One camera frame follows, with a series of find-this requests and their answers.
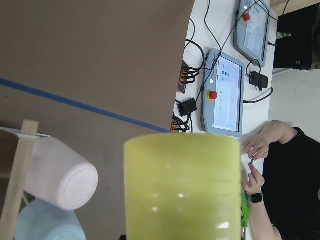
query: white table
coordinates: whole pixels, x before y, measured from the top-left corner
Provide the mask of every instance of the white table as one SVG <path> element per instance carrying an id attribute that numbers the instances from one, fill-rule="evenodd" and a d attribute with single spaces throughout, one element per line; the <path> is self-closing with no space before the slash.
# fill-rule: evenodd
<path id="1" fill-rule="evenodd" d="M 265 0 L 267 5 L 270 5 L 269 0 Z M 201 46 L 206 55 L 207 52 L 216 48 L 219 49 L 218 44 L 211 36 L 209 30 L 207 29 L 204 19 L 205 14 L 207 12 L 209 1 L 208 0 L 196 0 L 191 19 L 195 23 L 195 35 L 193 41 Z M 236 11 L 239 8 L 240 1 L 237 0 L 212 0 L 209 8 L 209 12 L 206 18 L 206 22 L 219 41 L 222 46 L 226 41 L 231 29 L 236 23 Z M 187 39 L 191 39 L 194 31 L 194 27 L 192 23 L 189 23 Z M 277 22 L 270 18 L 270 30 L 268 40 L 271 43 L 276 42 L 276 34 L 277 34 Z M 230 55 L 231 57 L 238 59 L 239 61 L 245 64 L 245 67 L 249 64 L 249 61 L 242 56 L 234 47 L 233 47 L 233 33 L 227 40 L 225 47 L 223 48 L 223 52 Z M 258 88 L 249 84 L 249 78 L 245 77 L 244 82 L 244 100 L 254 101 L 258 100 L 267 94 L 270 93 L 271 81 L 272 81 L 272 73 L 273 73 L 273 63 L 274 63 L 274 54 L 275 48 L 274 46 L 268 45 L 267 53 L 266 53 L 266 64 L 261 69 L 261 74 L 266 75 L 268 77 L 268 88 L 264 89 L 263 92 L 260 92 Z M 183 60 L 191 67 L 199 67 L 202 63 L 202 55 L 198 48 L 189 44 L 189 46 L 184 51 Z M 259 68 L 251 64 L 248 69 L 249 72 L 256 71 L 259 72 Z M 186 86 L 185 94 L 177 93 L 176 99 L 179 101 L 184 101 L 190 97 L 196 99 L 200 87 L 204 78 L 204 70 L 201 70 L 201 74 L 196 77 L 196 82 L 192 84 L 188 84 Z M 267 98 L 261 102 L 253 103 L 253 104 L 244 104 L 243 106 L 243 124 L 242 124 L 242 137 L 239 137 L 239 141 L 243 144 L 249 136 L 253 136 L 257 134 L 261 127 L 265 122 L 268 121 L 268 113 L 269 113 L 269 102 L 270 98 Z M 191 114 L 193 121 L 193 132 L 194 133 L 203 133 L 201 130 L 200 123 L 200 111 L 202 108 L 201 97 L 197 102 L 197 111 Z M 176 116 L 180 117 L 178 112 L 178 107 L 175 105 L 174 113 Z M 182 120 L 186 121 L 187 117 L 180 117 Z M 249 167 L 248 163 L 250 162 L 247 154 L 242 154 L 241 156 L 242 166 L 243 166 L 243 174 L 242 178 L 247 179 Z M 255 167 L 262 173 L 263 170 L 263 160 L 258 160 L 255 162 Z M 247 240 L 251 240 L 252 234 L 249 230 L 247 231 Z"/>

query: red button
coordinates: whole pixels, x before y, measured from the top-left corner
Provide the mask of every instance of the red button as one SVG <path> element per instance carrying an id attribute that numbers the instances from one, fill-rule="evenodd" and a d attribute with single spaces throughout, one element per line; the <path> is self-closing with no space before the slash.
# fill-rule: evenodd
<path id="1" fill-rule="evenodd" d="M 243 19 L 245 22 L 249 21 L 249 20 L 250 20 L 250 15 L 249 15 L 249 13 L 243 14 L 243 15 L 242 15 L 242 19 Z"/>
<path id="2" fill-rule="evenodd" d="M 209 98 L 211 100 L 215 100 L 215 99 L 217 99 L 217 97 L 218 97 L 218 93 L 216 91 L 209 92 Z"/>

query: forearm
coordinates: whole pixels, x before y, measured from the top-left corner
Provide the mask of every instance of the forearm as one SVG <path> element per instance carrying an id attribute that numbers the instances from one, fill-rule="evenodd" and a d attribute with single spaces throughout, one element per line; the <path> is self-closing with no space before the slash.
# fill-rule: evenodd
<path id="1" fill-rule="evenodd" d="M 248 202 L 248 206 L 251 209 L 249 220 L 254 240 L 281 240 L 279 231 L 270 222 L 264 201 Z"/>
<path id="2" fill-rule="evenodd" d="M 278 120 L 267 122 L 259 136 L 266 139 L 269 143 L 279 141 L 281 144 L 289 142 L 298 132 L 287 125 L 286 123 Z"/>

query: black t-shirt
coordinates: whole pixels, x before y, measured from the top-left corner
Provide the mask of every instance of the black t-shirt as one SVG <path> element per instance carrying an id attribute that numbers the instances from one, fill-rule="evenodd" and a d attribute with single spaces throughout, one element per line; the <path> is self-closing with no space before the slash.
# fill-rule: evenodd
<path id="1" fill-rule="evenodd" d="M 264 204 L 282 240 L 320 240 L 320 143 L 295 129 L 290 142 L 269 146 Z"/>

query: yellow cup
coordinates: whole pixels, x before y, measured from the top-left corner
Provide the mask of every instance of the yellow cup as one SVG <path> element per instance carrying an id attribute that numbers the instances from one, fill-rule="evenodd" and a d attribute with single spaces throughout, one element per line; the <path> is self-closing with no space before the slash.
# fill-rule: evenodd
<path id="1" fill-rule="evenodd" d="M 164 133 L 124 145 L 128 240 L 238 240 L 238 140 Z"/>

